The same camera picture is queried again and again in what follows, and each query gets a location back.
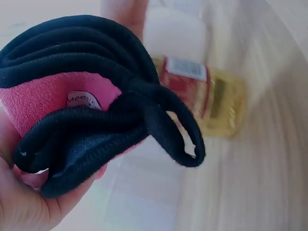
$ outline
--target hand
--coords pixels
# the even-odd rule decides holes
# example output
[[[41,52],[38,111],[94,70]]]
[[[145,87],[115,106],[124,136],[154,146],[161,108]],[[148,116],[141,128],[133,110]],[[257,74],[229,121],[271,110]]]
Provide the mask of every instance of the hand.
[[[148,0],[102,0],[102,16],[125,25],[142,39],[147,3]],[[0,231],[51,230],[75,207],[107,166],[68,194],[46,199],[39,189],[48,171],[27,174],[14,166],[13,152],[20,139],[0,107]]]

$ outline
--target folded cloth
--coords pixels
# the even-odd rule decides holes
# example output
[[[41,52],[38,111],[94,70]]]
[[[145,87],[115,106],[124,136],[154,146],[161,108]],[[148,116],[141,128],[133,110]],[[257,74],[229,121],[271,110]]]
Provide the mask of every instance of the folded cloth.
[[[149,135],[180,165],[205,157],[191,112],[159,84],[139,39],[108,19],[63,17],[17,36],[0,52],[0,99],[22,136],[15,164],[28,173],[49,169],[46,197],[73,190]],[[187,130],[194,155],[167,111]]]

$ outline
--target barcode sticker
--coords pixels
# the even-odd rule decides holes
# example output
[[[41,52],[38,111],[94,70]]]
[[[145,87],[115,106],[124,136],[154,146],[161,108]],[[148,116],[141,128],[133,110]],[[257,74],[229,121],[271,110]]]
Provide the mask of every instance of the barcode sticker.
[[[171,74],[206,81],[206,68],[199,63],[177,58],[167,58],[167,71]]]

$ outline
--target black fabric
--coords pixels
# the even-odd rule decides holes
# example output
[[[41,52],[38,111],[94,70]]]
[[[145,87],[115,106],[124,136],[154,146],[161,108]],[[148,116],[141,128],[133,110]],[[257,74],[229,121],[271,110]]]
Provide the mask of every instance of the black fabric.
[[[148,135],[180,165],[203,162],[205,146],[191,112],[159,85],[151,57],[124,26],[90,15],[63,17],[27,30],[0,52],[0,88],[73,71],[109,78],[122,94],[107,112],[83,107],[52,112],[22,138],[14,161],[29,173],[49,169],[44,196],[76,188]],[[195,155],[185,153],[183,137],[166,111],[178,116]]]

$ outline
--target yellow liquid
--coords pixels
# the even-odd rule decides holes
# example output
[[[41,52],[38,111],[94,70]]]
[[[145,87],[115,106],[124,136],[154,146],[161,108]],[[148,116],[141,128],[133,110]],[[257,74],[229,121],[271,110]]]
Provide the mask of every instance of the yellow liquid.
[[[164,57],[152,57],[157,72],[161,74]],[[245,82],[224,71],[209,68],[210,92],[205,116],[200,111],[192,111],[204,136],[230,137],[240,128],[246,112]],[[196,100],[202,103],[203,98]]]

